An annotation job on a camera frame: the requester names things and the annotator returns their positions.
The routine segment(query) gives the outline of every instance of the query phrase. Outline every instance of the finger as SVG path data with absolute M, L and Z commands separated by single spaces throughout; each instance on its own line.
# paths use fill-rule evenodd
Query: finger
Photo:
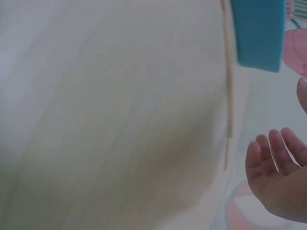
M 253 181 L 257 177 L 262 176 L 260 146 L 257 142 L 251 142 L 248 146 L 245 159 L 245 170 L 248 181 Z
M 293 157 L 297 163 L 304 167 L 307 165 L 307 146 L 299 139 L 296 134 L 289 128 L 283 128 L 281 134 L 289 151 L 292 153 Z
M 292 161 L 283 143 L 283 138 L 277 130 L 271 130 L 269 132 L 269 141 L 277 168 L 283 175 L 287 176 L 300 168 Z
M 303 78 L 297 83 L 296 94 L 301 107 L 307 113 L 307 82 Z
M 260 160 L 263 173 L 265 175 L 277 173 L 267 137 L 265 135 L 259 135 L 256 138 L 256 142 L 260 146 Z
M 274 185 L 284 176 L 280 173 L 270 175 L 262 173 L 260 146 L 257 142 L 251 142 L 248 146 L 245 170 L 251 191 L 263 204 L 266 204 L 276 195 Z

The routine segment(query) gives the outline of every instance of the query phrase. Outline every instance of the palm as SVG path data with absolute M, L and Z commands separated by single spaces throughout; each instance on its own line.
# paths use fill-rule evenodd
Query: palm
M 304 80 L 297 85 L 297 96 L 307 111 Z M 292 161 L 286 147 L 298 164 Z M 271 130 L 268 138 L 259 135 L 250 143 L 246 174 L 252 192 L 269 212 L 307 223 L 307 146 L 290 129 Z

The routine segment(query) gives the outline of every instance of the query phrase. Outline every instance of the wooden stick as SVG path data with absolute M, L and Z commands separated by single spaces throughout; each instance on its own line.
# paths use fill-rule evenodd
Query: wooden stick
M 233 90 L 233 78 L 234 71 L 232 66 L 232 50 L 231 50 L 231 38 L 228 28 L 228 10 L 225 0 L 221 0 L 222 12 L 223 12 L 223 29 L 224 29 L 224 45 L 225 45 L 225 60 L 226 60 L 226 74 L 227 74 L 227 144 L 225 153 L 225 165 L 224 170 L 227 171 L 228 164 L 228 152 L 230 138 L 233 136 L 233 120 L 234 120 L 234 90 Z

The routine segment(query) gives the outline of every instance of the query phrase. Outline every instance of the white wall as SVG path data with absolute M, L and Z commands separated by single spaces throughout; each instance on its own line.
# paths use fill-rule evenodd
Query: white wall
M 16 39 L 1 59 L 19 54 L 0 92 L 0 228 L 154 229 L 197 203 L 222 155 L 219 2 L 53 9 L 45 26 L 22 20 L 42 30 L 28 43 L 13 29 L 0 43 Z

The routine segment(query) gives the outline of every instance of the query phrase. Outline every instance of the blue block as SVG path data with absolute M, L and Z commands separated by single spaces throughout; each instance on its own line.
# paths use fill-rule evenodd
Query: blue block
M 279 72 L 285 35 L 286 0 L 230 0 L 238 61 Z

